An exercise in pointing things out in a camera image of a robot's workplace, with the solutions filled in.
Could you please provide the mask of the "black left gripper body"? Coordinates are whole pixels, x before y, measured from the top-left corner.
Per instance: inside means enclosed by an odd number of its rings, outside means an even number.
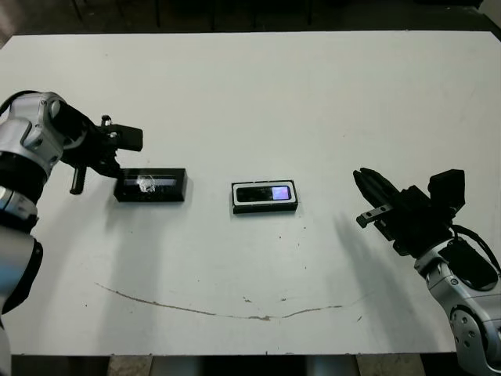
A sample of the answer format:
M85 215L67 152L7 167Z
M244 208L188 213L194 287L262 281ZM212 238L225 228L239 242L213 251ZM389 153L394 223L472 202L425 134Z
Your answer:
M92 163L98 157L114 155L116 158L117 147L111 135L116 136L117 133L109 130L111 125L111 117L103 115L101 125L89 127L79 146L64 151L64 162L74 168L71 194L83 192L87 168L92 168Z

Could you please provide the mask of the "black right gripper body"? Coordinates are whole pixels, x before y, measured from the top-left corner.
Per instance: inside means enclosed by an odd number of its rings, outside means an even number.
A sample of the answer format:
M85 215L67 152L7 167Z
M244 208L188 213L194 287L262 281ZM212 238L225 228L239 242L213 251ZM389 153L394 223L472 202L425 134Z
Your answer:
M452 231L431 199L417 186L384 192L361 189L362 196L379 212L365 211L357 218L361 227L372 223L400 255L420 257L429 249L452 239Z

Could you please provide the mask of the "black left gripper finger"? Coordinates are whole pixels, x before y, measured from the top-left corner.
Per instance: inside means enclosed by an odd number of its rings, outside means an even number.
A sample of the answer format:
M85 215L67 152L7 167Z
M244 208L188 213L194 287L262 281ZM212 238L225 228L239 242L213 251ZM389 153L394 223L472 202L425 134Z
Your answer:
M116 161L114 155L105 155L98 157L92 163L92 169L99 175L109 178L118 179L122 176L121 166Z

